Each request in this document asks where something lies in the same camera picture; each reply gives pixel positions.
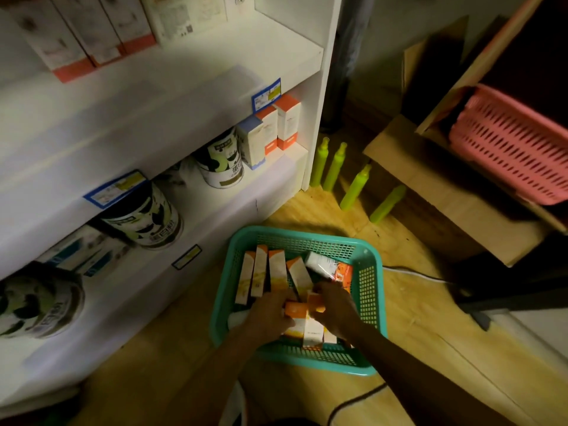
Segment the person's right hand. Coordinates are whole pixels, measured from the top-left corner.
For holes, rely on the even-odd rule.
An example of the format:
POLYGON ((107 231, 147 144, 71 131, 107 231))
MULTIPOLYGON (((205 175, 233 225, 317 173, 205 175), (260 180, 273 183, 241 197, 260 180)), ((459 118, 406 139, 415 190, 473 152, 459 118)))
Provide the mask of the person's right hand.
POLYGON ((358 310, 350 293, 345 291, 341 286, 338 287, 340 288, 340 324, 323 326, 336 337, 356 346, 360 337, 361 329, 364 327, 364 323, 359 316, 358 310))

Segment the blue price label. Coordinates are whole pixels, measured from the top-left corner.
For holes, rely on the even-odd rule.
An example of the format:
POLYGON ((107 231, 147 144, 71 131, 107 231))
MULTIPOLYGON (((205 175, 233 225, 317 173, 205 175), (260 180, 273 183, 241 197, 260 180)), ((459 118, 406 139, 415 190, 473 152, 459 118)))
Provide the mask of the blue price label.
POLYGON ((141 171, 132 170, 91 190, 83 198, 97 208, 104 210, 121 201, 147 182, 149 182, 149 179, 141 171))
POLYGON ((271 106, 282 96, 281 78, 251 96, 252 114, 271 106))

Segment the black yellow shelf label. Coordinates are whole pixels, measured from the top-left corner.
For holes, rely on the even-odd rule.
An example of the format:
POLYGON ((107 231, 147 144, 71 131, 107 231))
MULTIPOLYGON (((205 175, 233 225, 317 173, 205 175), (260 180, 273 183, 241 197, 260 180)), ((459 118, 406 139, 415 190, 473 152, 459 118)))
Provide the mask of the black yellow shelf label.
POLYGON ((186 250, 180 257, 178 257, 173 263, 172 267, 176 270, 182 270, 185 266, 191 263, 195 258, 197 258, 202 253, 202 248, 195 244, 188 250, 186 250))

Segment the person's left hand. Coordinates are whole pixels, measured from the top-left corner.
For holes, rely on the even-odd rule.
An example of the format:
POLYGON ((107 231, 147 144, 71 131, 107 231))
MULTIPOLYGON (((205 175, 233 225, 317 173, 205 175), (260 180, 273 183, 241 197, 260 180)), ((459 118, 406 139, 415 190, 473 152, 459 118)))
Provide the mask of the person's left hand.
MULTIPOLYGON (((280 291, 289 291, 288 298, 294 295, 292 288, 280 291)), ((248 313, 242 325, 242 335, 249 345, 257 349, 279 339, 282 334, 268 332, 268 293, 264 293, 262 297, 257 298, 248 313)))

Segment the blue white box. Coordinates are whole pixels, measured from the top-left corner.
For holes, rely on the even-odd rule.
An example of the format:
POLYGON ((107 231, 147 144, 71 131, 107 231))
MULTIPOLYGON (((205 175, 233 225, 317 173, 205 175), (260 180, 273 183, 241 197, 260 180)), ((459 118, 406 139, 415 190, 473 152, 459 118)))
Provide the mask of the blue white box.
POLYGON ((263 122, 250 115, 235 125, 243 162, 256 170, 265 163, 265 132, 263 122))

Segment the person's left forearm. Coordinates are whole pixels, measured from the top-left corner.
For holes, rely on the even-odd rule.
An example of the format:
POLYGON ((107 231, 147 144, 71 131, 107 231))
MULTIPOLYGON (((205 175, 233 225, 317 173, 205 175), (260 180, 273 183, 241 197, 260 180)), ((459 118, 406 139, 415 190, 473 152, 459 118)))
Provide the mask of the person's left forearm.
POLYGON ((245 364, 281 330, 239 326, 182 386, 154 426, 218 426, 245 364))

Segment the pile of orange white boxes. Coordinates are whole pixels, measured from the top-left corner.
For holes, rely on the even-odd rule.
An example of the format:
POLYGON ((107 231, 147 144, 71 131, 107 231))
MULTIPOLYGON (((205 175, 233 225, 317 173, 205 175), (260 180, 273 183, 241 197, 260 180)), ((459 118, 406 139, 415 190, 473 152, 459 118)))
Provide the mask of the pile of orange white boxes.
MULTIPOLYGON (((267 245, 257 245, 256 250, 244 253, 238 285, 234 299, 235 312, 228 318, 228 327, 240 325, 249 313, 249 308, 264 293, 292 288, 294 295, 288 301, 313 303, 312 277, 337 282, 351 292, 354 267, 315 251, 308 251, 305 256, 286 258, 284 249, 269 249, 267 245)), ((323 345, 337 345, 339 338, 333 335, 321 323, 308 315, 304 320, 294 320, 295 325, 282 336, 301 342, 308 350, 321 350, 323 345)))

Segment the pink plastic basket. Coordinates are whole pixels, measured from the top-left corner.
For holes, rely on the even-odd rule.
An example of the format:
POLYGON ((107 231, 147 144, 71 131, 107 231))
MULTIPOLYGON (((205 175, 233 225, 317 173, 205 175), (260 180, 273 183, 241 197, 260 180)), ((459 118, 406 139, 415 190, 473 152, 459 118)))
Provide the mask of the pink plastic basket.
POLYGON ((568 200, 568 129, 498 90, 476 86, 449 142, 526 200, 542 206, 568 200))

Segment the lime green bottle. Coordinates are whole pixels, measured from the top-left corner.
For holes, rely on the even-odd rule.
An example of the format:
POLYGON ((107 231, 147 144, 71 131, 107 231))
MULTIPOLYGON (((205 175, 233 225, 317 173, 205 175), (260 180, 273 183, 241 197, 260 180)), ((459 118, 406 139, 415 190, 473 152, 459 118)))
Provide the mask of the lime green bottle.
POLYGON ((365 167, 355 176, 351 185, 347 189, 344 198, 340 202, 340 209, 347 211, 353 207, 355 201, 362 193, 367 181, 370 178, 372 164, 366 164, 365 167))
POLYGON ((373 224, 381 222, 393 208, 404 198, 407 191, 405 185, 398 185, 395 187, 380 205, 369 216, 369 221, 373 224))
POLYGON ((344 164, 348 144, 342 142, 333 156, 329 170, 323 183, 323 190, 331 192, 337 182, 338 175, 344 164))
POLYGON ((310 187, 321 185, 323 171, 329 155, 329 142, 329 137, 323 137, 322 142, 316 149, 309 181, 310 187))

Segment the blue white flat carton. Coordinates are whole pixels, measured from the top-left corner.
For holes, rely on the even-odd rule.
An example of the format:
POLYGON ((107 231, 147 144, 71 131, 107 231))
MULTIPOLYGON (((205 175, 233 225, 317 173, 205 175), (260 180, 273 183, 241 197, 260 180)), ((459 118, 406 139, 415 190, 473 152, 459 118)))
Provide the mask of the blue white flat carton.
POLYGON ((102 246, 76 271, 82 280, 102 280, 130 253, 131 246, 122 240, 108 237, 102 246))
POLYGON ((59 269, 75 270, 100 251, 108 237, 90 225, 83 225, 46 250, 35 261, 59 269))

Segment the white shelf unit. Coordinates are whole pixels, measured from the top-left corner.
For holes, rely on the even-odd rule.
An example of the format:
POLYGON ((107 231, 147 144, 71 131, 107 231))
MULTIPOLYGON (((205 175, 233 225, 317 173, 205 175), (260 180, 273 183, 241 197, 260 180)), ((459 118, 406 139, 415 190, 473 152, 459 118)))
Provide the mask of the white shelf unit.
POLYGON ((160 185, 183 231, 134 247, 48 338, 0 339, 0 419, 71 397, 79 383, 197 280, 241 227, 306 190, 342 0, 225 0, 228 21, 67 85, 49 74, 0 90, 0 280, 103 212, 83 198, 132 170, 155 178, 252 114, 281 78, 302 103, 297 142, 234 187, 160 185), (198 244, 182 270, 172 263, 198 244))

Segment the white printed flat box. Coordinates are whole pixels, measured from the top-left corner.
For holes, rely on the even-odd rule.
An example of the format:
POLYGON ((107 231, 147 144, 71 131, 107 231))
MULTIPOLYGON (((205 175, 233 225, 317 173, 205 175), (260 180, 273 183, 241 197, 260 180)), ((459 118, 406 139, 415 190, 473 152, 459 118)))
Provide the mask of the white printed flat box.
POLYGON ((161 46, 227 22, 224 0, 141 0, 161 46))

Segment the flat brown cardboard box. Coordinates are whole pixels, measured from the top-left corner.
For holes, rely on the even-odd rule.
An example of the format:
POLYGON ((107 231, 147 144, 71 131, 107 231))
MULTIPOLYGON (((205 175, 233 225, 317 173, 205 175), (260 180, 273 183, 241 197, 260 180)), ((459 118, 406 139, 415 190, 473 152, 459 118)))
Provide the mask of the flat brown cardboard box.
POLYGON ((553 233, 517 200, 440 145, 395 117, 364 154, 415 199, 409 228, 452 261, 490 253, 512 267, 553 233))

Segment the orange white shelf box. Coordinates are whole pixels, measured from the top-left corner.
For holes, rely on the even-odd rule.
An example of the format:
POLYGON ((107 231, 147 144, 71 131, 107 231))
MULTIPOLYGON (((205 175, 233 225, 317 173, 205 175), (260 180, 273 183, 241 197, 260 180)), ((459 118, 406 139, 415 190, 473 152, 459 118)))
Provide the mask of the orange white shelf box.
POLYGON ((287 150, 298 137, 302 103, 289 93, 283 94, 273 107, 278 112, 277 145, 287 150))
POLYGON ((264 151, 268 156, 278 147, 278 111, 273 105, 269 105, 254 114, 262 122, 262 131, 265 139, 264 151))

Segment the brown wooden rack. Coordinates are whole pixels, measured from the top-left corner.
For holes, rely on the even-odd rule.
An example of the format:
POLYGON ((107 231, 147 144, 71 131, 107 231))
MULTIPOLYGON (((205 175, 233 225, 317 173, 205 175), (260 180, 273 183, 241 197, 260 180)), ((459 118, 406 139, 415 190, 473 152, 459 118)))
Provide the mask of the brown wooden rack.
POLYGON ((568 204, 568 200, 554 206, 542 206, 526 200, 519 196, 513 188, 497 179, 476 163, 467 161, 458 155, 453 149, 451 149, 451 144, 449 142, 449 132, 456 122, 458 115, 464 109, 465 104, 475 91, 476 86, 482 84, 480 81, 483 76, 489 72, 489 70, 497 62, 498 58, 504 53, 505 49, 507 49, 507 47, 513 42, 514 38, 519 35, 524 25, 534 15, 537 8, 543 1, 544 0, 527 0, 494 35, 490 36, 489 42, 482 48, 479 55, 474 58, 473 62, 458 78, 457 82, 449 89, 431 114, 429 114, 417 127, 416 132, 434 143, 437 143, 449 151, 452 155, 463 160, 482 176, 493 182, 505 193, 508 193, 508 195, 517 200, 522 206, 529 209, 530 212, 535 214, 550 227, 559 233, 568 236, 568 216, 564 220, 561 220, 546 209, 546 207, 568 204))

